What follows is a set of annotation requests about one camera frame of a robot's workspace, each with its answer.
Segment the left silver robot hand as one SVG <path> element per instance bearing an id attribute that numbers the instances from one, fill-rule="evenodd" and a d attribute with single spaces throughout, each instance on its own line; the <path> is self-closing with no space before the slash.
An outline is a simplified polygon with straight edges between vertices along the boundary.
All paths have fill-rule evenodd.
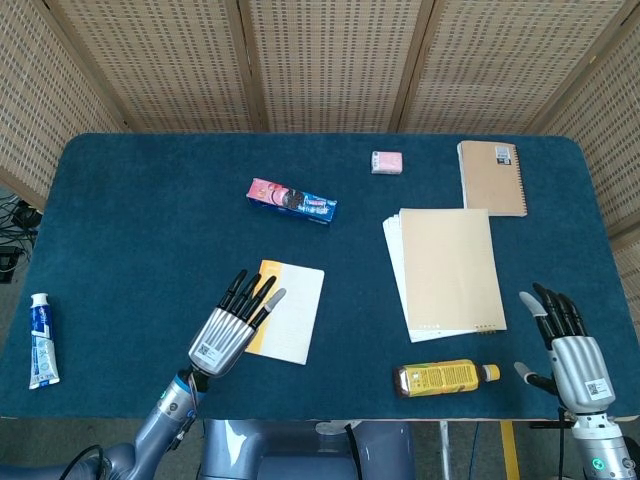
<path id="1" fill-rule="evenodd" d="M 276 275 L 261 286 L 260 273 L 248 281 L 246 276 L 246 270 L 236 275 L 191 342 L 191 369 L 200 375 L 216 378 L 226 374 L 286 295 L 285 288 L 273 292 Z"/>

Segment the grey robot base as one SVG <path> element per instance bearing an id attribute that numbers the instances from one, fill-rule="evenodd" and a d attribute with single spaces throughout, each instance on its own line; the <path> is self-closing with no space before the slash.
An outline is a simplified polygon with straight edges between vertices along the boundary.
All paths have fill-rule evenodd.
<path id="1" fill-rule="evenodd" d="M 408 422 L 207 420 L 198 480 L 416 480 Z"/>

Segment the woven bamboo folding screen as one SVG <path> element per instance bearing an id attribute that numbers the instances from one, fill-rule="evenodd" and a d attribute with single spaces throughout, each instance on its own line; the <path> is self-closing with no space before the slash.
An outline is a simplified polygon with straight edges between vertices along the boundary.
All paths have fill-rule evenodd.
<path id="1" fill-rule="evenodd" d="M 0 188 L 127 131 L 568 137 L 640 333 L 640 0 L 0 0 Z"/>

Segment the blue pink cookie box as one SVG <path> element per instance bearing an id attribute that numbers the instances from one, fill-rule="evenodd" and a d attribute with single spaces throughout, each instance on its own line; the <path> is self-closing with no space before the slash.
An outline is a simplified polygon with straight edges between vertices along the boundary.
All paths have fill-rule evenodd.
<path id="1" fill-rule="evenodd" d="M 337 208 L 336 200 L 260 178 L 253 179 L 246 198 L 254 205 L 324 225 L 332 222 Z"/>

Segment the small brown spiral notebook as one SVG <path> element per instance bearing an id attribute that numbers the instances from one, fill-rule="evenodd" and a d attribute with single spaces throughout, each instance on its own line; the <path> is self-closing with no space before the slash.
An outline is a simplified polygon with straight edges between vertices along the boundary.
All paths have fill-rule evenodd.
<path id="1" fill-rule="evenodd" d="M 528 213 L 516 146 L 463 140 L 457 145 L 463 206 L 486 209 L 490 216 Z"/>

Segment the yellow label drink bottle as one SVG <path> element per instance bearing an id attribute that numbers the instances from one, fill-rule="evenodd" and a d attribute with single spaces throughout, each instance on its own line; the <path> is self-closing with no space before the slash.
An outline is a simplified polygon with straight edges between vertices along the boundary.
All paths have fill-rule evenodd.
<path id="1" fill-rule="evenodd" d="M 461 359 L 403 365 L 393 369 L 392 378 L 399 396 L 414 398 L 472 392 L 498 381 L 501 371 L 495 364 Z"/>

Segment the large tan notepad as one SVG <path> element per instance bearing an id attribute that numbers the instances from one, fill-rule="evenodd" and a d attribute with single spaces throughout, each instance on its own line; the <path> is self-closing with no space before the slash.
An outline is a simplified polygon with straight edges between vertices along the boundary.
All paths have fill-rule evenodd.
<path id="1" fill-rule="evenodd" d="M 413 343 L 507 329 L 485 209 L 408 209 L 382 222 Z"/>

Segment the white lined notebook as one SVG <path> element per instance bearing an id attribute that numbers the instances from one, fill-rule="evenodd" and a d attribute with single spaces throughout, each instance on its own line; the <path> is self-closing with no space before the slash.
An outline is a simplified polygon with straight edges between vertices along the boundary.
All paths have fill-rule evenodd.
<path id="1" fill-rule="evenodd" d="M 276 281 L 266 301 L 279 289 L 286 294 L 259 326 L 250 342 L 248 353 L 305 365 L 321 296 L 325 273 L 323 270 L 296 266 L 274 260 L 263 260 L 259 273 L 260 289 L 269 277 Z"/>

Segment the blue white toothpaste tube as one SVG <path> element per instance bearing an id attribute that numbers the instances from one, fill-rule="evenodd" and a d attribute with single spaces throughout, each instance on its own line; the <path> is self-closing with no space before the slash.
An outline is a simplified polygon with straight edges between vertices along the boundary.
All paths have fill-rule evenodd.
<path id="1" fill-rule="evenodd" d="M 46 293 L 31 295 L 31 367 L 29 389 L 60 381 L 53 338 L 53 317 Z"/>

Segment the pink tissue pack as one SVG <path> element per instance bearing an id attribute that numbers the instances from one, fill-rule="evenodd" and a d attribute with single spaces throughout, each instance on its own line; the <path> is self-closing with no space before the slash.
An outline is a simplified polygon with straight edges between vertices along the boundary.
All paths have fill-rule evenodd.
<path id="1" fill-rule="evenodd" d="M 371 155 L 371 173 L 381 175 L 399 175 L 403 172 L 401 152 L 373 151 Z"/>

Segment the blue table cloth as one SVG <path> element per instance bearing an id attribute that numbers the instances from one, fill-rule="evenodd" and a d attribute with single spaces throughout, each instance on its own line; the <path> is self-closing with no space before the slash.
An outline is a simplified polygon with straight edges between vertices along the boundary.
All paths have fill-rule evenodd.
<path id="1" fill-rule="evenodd" d="M 83 134 L 59 161 L 0 356 L 0 416 L 142 418 L 188 363 L 196 332 L 241 270 L 264 259 L 323 270 L 305 365 L 243 355 L 200 407 L 216 419 L 537 419 L 554 397 L 521 361 L 549 360 L 519 299 L 568 295 L 598 341 L 616 399 L 640 415 L 640 345 L 580 147 L 510 136 L 528 213 L 491 233 L 507 329 L 410 341 L 382 230 L 403 208 L 462 204 L 456 134 Z M 371 173 L 401 152 L 399 175 Z M 254 178 L 336 200 L 330 224 L 250 203 Z M 29 389 L 31 295 L 46 293 L 60 381 Z M 406 398 L 393 369 L 469 359 L 501 378 L 472 392 Z"/>

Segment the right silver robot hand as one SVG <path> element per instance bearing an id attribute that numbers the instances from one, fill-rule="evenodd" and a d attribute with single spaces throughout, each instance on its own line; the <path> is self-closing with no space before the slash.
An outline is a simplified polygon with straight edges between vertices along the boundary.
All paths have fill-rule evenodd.
<path id="1" fill-rule="evenodd" d="M 521 291 L 519 298 L 536 322 L 552 376 L 535 373 L 522 362 L 514 364 L 516 372 L 526 384 L 557 397 L 575 415 L 606 411 L 616 395 L 599 344 L 588 334 L 577 306 L 539 283 L 533 288 L 534 294 Z"/>

